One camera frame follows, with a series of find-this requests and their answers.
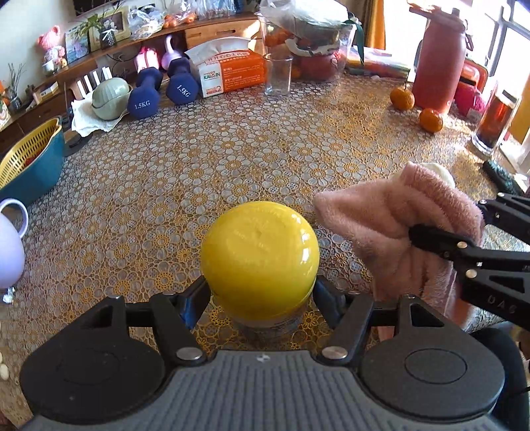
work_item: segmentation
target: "gray gripper base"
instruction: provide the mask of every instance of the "gray gripper base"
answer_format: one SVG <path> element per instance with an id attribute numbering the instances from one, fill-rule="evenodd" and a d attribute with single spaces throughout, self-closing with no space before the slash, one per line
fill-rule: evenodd
<path id="1" fill-rule="evenodd" d="M 25 431 L 500 431 L 482 416 L 459 424 L 426 424 L 370 399 L 352 373 L 315 362 L 308 351 L 220 351 L 178 370 L 165 391 L 132 415 L 107 424 L 68 425 L 42 416 Z"/>

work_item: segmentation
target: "black remote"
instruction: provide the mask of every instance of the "black remote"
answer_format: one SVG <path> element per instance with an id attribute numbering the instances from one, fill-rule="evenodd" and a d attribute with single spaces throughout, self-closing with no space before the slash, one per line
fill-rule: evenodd
<path id="1" fill-rule="evenodd" d="M 503 193 L 509 193 L 517 196 L 524 196 L 525 193 L 515 182 L 512 175 L 510 175 L 505 168 L 493 160 L 486 160 L 482 164 L 482 169 L 486 172 L 486 175 L 493 181 L 497 186 L 497 189 Z"/>

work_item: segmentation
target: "curtain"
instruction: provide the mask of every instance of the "curtain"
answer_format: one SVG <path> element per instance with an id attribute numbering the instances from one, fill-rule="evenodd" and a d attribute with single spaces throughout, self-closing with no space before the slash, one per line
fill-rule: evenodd
<path id="1" fill-rule="evenodd" d="M 523 143 L 528 129 L 530 128 L 530 76 L 526 81 L 525 89 L 523 90 L 523 98 L 521 104 L 515 113 L 514 119 L 511 121 L 510 133 L 519 142 Z"/>
<path id="2" fill-rule="evenodd" d="M 363 25 L 365 46 L 385 49 L 384 0 L 338 0 L 354 14 Z"/>
<path id="3" fill-rule="evenodd" d="M 383 11 L 384 0 L 372 1 L 372 15 L 368 23 L 365 45 L 371 48 L 385 49 L 385 15 Z"/>

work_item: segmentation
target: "brown liquid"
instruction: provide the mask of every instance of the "brown liquid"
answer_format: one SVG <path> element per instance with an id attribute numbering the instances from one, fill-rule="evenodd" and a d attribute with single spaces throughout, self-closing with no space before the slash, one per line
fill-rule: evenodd
<path id="1" fill-rule="evenodd" d="M 503 94 L 495 94 L 491 98 L 488 109 L 476 128 L 476 136 L 484 145 L 489 148 L 495 147 L 495 144 L 505 132 L 504 130 L 508 126 L 513 111 L 514 104 Z"/>

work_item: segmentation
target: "window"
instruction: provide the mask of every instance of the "window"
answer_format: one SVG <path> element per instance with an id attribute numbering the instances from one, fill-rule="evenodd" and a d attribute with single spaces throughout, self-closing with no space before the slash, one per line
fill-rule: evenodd
<path id="1" fill-rule="evenodd" d="M 479 42 L 474 58 L 488 68 L 490 76 L 518 94 L 530 72 L 530 12 L 519 0 L 501 4 L 486 0 L 483 3 L 487 9 L 474 35 Z M 486 50 L 484 41 L 488 34 Z"/>

